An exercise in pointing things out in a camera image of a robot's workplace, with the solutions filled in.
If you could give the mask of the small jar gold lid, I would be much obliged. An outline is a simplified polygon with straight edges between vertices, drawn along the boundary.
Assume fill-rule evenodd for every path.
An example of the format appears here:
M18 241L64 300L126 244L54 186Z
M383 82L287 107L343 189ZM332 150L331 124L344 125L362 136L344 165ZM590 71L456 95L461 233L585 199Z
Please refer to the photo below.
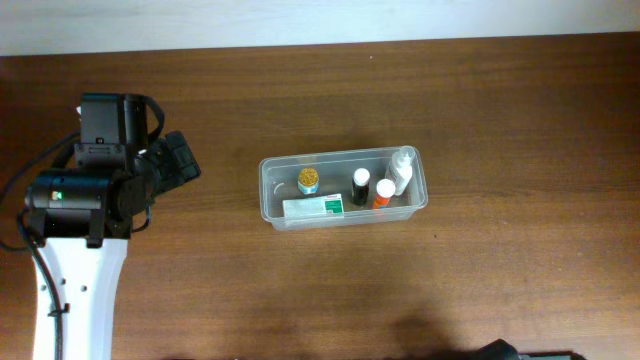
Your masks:
M316 169L303 168L298 175L298 188L304 195L315 194L319 187L319 173Z

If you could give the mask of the clear plastic container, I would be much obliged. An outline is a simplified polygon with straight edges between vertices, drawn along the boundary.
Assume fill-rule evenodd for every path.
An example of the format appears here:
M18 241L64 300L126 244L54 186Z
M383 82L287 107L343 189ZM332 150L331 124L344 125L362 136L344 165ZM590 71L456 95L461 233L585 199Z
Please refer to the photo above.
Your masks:
M259 165L260 206L265 221L281 231L359 225L400 221L410 218L428 204L428 191L419 151L413 161L413 177L404 193L393 197L382 209L374 209L375 185L383 179L391 156L399 146L369 148L339 152L291 155L264 159ZM319 173L319 187L315 194L304 195L298 188L298 175L311 167ZM352 177L356 169L370 173L369 196L364 206L352 202ZM343 215L285 218L282 202L340 194Z

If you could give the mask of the white green medicine box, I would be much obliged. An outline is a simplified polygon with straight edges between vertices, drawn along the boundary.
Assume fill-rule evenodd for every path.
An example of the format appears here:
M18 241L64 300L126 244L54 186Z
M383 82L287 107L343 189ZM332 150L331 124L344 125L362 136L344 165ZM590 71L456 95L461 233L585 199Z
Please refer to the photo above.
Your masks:
M285 218L306 218L344 214L344 205L340 194L284 200L282 205Z

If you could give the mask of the dark bottle white cap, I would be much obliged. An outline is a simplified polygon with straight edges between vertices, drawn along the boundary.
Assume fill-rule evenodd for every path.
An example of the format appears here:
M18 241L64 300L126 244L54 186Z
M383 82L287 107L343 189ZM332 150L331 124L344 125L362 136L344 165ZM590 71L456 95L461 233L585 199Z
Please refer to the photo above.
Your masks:
M352 177L352 202L356 206L364 206L369 195L370 173L366 168L358 168Z

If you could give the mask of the orange tube white cap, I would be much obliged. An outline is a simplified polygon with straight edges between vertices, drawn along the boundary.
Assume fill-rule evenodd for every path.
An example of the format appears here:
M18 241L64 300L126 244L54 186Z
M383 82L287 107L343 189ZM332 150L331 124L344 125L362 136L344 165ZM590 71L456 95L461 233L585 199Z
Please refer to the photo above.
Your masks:
M385 208L395 195L395 183L387 178L381 179L376 184L376 197L373 203L374 209Z

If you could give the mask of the white spray bottle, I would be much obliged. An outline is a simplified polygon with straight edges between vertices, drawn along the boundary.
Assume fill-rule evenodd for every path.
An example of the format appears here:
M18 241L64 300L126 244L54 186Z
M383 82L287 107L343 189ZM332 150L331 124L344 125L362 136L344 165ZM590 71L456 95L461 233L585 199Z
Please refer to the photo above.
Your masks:
M402 195L412 179L415 156L412 146L403 146L391 156L385 177L395 184L395 196Z

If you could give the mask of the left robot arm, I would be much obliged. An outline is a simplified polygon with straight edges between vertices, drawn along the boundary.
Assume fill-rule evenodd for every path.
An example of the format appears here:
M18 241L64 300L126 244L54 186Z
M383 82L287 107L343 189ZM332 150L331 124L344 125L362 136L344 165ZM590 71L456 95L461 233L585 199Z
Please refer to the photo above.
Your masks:
M148 128L160 106L138 94L86 93L79 134L28 187L17 222L36 271L36 359L108 359L119 276L138 214L200 176L179 131Z

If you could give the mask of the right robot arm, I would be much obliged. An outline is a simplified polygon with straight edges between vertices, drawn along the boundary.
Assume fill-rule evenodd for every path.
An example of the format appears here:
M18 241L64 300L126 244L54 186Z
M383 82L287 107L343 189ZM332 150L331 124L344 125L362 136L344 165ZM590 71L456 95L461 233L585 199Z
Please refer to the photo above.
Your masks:
M471 353L472 360L586 360L573 351L521 353L503 339L498 339Z

